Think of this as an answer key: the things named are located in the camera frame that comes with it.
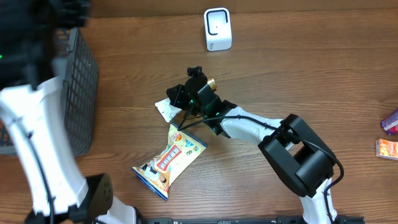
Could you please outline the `cream snack bag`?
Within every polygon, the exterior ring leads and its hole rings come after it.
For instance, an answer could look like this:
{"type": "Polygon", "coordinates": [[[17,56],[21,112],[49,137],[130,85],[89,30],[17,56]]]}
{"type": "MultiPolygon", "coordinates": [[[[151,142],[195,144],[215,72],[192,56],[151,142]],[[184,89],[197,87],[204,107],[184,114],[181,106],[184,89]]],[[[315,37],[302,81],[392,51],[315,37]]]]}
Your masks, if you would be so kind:
{"type": "Polygon", "coordinates": [[[195,136],[179,131],[174,123],[167,139],[167,146],[158,156],[132,168],[141,182],[164,200],[168,199],[169,188],[179,175],[207,148],[195,136]]]}

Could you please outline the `white conditioner tube gold cap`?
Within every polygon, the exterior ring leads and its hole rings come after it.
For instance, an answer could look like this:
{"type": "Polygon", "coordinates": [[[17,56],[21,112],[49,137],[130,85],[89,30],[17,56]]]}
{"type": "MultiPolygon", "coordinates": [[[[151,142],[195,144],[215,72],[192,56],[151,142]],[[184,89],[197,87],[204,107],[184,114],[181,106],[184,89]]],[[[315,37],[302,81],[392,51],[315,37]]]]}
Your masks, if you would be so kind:
{"type": "MultiPolygon", "coordinates": [[[[188,84],[194,84],[194,83],[197,83],[202,86],[202,88],[200,90],[202,90],[204,88],[205,90],[208,89],[213,93],[217,89],[217,84],[216,84],[214,78],[190,77],[185,82],[185,84],[182,84],[182,85],[188,85],[188,84]]],[[[203,99],[201,99],[200,90],[198,91],[198,96],[199,96],[199,100],[201,103],[201,110],[202,110],[205,107],[205,101],[203,99]]],[[[170,104],[170,99],[168,97],[164,100],[156,102],[155,107],[158,109],[159,113],[163,116],[165,121],[168,123],[171,122],[171,120],[173,120],[174,117],[176,117],[176,115],[179,114],[179,112],[184,111],[180,108],[172,106],[170,104]]]]}

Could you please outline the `red purple liners pack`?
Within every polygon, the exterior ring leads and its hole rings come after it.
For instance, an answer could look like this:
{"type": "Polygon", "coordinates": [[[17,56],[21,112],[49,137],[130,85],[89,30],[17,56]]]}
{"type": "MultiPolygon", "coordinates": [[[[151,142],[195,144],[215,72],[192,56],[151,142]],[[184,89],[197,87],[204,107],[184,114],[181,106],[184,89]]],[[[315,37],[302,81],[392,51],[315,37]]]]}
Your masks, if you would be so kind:
{"type": "Polygon", "coordinates": [[[381,128],[388,134],[397,134],[398,111],[395,110],[381,121],[381,128]]]}

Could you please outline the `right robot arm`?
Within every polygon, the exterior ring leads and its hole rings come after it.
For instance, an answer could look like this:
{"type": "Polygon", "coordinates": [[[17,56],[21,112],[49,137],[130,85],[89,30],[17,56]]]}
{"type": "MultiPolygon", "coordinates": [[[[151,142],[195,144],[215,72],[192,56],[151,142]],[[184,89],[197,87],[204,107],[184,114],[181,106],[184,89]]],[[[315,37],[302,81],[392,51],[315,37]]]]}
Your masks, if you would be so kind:
{"type": "Polygon", "coordinates": [[[188,80],[166,91],[170,104],[199,116],[216,135],[240,139],[257,146],[279,179],[300,197],[305,223],[337,223],[330,189],[344,176],[333,179],[334,166],[341,166],[332,150],[299,116],[264,118],[236,104],[221,100],[217,85],[200,66],[187,69],[188,80]]]}

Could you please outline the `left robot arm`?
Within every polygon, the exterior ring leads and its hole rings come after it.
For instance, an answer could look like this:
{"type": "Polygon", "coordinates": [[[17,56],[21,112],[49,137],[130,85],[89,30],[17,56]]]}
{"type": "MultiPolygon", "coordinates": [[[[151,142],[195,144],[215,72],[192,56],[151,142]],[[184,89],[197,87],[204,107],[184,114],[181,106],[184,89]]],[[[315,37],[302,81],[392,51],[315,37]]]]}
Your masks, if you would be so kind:
{"type": "Polygon", "coordinates": [[[137,223],[107,174],[83,176],[62,119],[55,33],[84,26],[89,8],[89,1],[1,2],[1,121],[32,194],[26,223],[137,223]]]}

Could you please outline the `orange snack packet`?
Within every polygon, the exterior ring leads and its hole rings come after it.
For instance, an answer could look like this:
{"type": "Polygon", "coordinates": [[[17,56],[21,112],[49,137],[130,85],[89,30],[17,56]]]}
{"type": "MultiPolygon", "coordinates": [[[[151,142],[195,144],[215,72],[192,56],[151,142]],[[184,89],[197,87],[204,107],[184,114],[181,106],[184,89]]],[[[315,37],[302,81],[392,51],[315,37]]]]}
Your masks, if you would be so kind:
{"type": "Polygon", "coordinates": [[[388,141],[385,139],[378,139],[375,142],[376,157],[384,159],[397,160],[397,142],[388,141]]]}

